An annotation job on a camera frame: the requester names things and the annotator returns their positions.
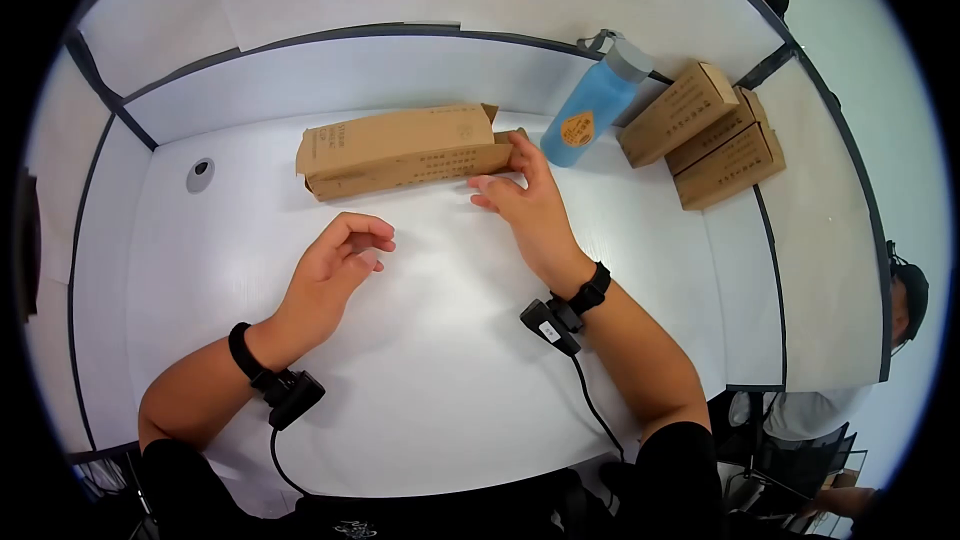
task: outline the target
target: black wristband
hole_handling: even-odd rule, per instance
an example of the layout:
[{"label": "black wristband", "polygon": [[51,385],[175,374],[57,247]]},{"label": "black wristband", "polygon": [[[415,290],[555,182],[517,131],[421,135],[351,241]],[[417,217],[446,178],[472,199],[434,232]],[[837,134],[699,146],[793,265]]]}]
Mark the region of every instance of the black wristband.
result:
[{"label": "black wristband", "polygon": [[584,313],[597,305],[603,304],[607,298],[607,288],[610,287],[610,270],[602,262],[596,261],[597,270],[590,281],[580,286],[576,296],[566,301],[573,313],[581,317]]},{"label": "black wristband", "polygon": [[247,341],[244,334],[250,328],[250,324],[240,322],[233,326],[230,335],[227,338],[227,344],[230,347],[230,355],[240,370],[249,378],[249,384],[255,389],[266,392],[277,381],[277,374],[260,364],[247,348]]}]

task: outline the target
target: gray bottle cap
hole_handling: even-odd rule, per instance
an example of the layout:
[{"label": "gray bottle cap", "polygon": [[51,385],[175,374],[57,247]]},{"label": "gray bottle cap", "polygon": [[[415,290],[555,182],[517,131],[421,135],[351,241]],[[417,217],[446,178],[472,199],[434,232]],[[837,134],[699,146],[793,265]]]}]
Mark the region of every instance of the gray bottle cap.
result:
[{"label": "gray bottle cap", "polygon": [[628,82],[642,82],[654,70],[653,59],[623,36],[613,38],[603,60],[618,78]]}]

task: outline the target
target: person's arm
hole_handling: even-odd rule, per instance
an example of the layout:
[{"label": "person's arm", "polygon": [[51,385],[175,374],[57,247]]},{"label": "person's arm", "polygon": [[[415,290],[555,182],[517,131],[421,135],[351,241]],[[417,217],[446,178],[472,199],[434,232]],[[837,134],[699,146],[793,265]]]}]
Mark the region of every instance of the person's arm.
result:
[{"label": "person's arm", "polygon": [[800,517],[810,517],[820,511],[833,513],[840,517],[857,519],[867,510],[877,490],[874,488],[825,488],[817,492],[810,502],[799,511]]},{"label": "person's arm", "polygon": [[[510,168],[524,175],[527,187],[482,175],[467,182],[480,191],[470,201],[509,223],[526,264],[553,293],[569,300],[591,280],[596,265],[570,230],[544,153],[521,134],[510,133],[509,139]],[[678,421],[710,429],[704,390],[687,354],[616,281],[610,282],[603,304],[585,312],[582,321],[590,345],[639,420],[644,441]]]},{"label": "person's arm", "polygon": [[[246,330],[250,354],[281,371],[329,338],[354,290],[371,271],[383,270],[366,249],[393,251],[393,237],[394,228],[378,217],[338,214],[303,253],[276,312]],[[207,344],[147,388],[140,401],[140,450],[160,438],[203,450],[254,394],[227,339]]]}]

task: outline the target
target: white table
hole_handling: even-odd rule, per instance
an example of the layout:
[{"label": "white table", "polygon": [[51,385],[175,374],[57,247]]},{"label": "white table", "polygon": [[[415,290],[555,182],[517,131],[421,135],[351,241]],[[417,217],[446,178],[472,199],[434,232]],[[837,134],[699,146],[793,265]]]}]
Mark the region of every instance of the white table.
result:
[{"label": "white table", "polygon": [[[544,285],[508,226],[464,181],[318,203],[294,174],[307,127],[377,113],[263,121],[162,145],[150,160],[129,257],[127,355],[139,401],[164,368],[280,303],[304,249],[340,211],[396,228],[383,273],[340,328],[294,369],[327,390],[277,438],[300,486],[363,497],[423,495],[529,478],[612,450],[570,360],[518,315]],[[551,117],[498,114],[535,141]],[[186,191],[199,159],[210,186]],[[725,388],[714,261],[700,212],[681,210],[663,161],[631,169],[607,132],[575,168],[555,168],[582,248],[690,356],[707,398]],[[598,411],[628,450],[638,427],[598,358],[579,354]],[[285,488],[265,402],[251,401],[207,451],[221,475]]]}]

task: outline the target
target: black shirt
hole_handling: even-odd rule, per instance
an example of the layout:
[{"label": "black shirt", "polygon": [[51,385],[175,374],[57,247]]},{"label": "black shirt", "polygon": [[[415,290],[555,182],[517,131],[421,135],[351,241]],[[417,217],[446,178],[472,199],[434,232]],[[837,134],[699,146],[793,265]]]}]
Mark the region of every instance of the black shirt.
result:
[{"label": "black shirt", "polygon": [[[279,519],[248,515],[197,451],[178,440],[143,452],[144,491],[164,538],[565,538],[550,518],[570,470],[453,494],[304,497]],[[586,493],[588,537],[719,538],[724,514],[714,440],[678,422],[655,432],[630,469],[616,516]]]}]

